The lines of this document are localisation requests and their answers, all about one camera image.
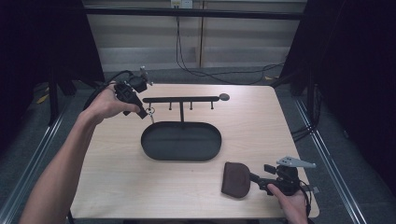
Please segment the gray wall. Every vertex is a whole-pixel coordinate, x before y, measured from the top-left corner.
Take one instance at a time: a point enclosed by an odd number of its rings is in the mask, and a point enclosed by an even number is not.
[[[193,1],[193,8],[303,12],[305,1]],[[86,6],[170,7],[170,0],[85,0]],[[89,15],[105,72],[176,68],[175,17]],[[188,67],[264,66],[282,63],[298,21],[180,18]]]

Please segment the finger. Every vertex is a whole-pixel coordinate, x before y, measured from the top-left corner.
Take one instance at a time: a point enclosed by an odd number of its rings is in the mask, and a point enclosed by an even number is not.
[[[130,112],[135,112],[135,113],[140,112],[140,108],[137,105],[127,104],[127,103],[124,103],[121,101],[118,101],[118,104],[120,105],[120,108],[122,109],[122,111],[130,111]]]
[[[277,188],[275,185],[268,184],[267,188],[271,190],[271,192],[277,197],[281,206],[289,203],[289,200],[286,197],[286,195],[284,195],[282,191],[280,191],[280,189]]]
[[[102,90],[100,93],[99,93],[99,95],[102,95],[102,94],[104,94],[104,95],[109,95],[110,93],[112,93],[114,96],[116,95],[116,91],[114,90],[114,87],[113,86],[107,86],[104,90]]]
[[[114,83],[109,84],[109,85],[106,87],[106,89],[109,89],[109,90],[111,90],[111,91],[116,91],[116,90],[114,89],[114,86],[115,86]]]

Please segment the wall outlet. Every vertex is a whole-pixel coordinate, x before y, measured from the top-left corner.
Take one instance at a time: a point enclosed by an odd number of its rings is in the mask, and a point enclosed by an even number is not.
[[[181,8],[192,8],[192,0],[181,0]]]
[[[171,0],[171,8],[181,8],[181,0]]]

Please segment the human hand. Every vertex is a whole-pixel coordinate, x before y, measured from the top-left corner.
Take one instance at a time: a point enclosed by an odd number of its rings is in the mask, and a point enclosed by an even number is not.
[[[308,223],[305,210],[305,196],[300,190],[292,196],[286,196],[273,184],[268,184],[267,188],[279,200],[280,208],[283,209],[289,224]]]
[[[114,117],[122,111],[138,113],[140,109],[137,105],[127,104],[117,99],[114,84],[111,84],[96,96],[83,113],[88,113],[99,124],[104,119]]]

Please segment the wrist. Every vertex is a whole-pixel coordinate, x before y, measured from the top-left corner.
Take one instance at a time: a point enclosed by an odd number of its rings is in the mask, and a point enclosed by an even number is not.
[[[288,224],[309,224],[308,219],[288,221]]]
[[[100,124],[103,119],[99,115],[92,113],[91,110],[84,110],[78,115],[78,122],[87,124],[88,126],[96,126]]]

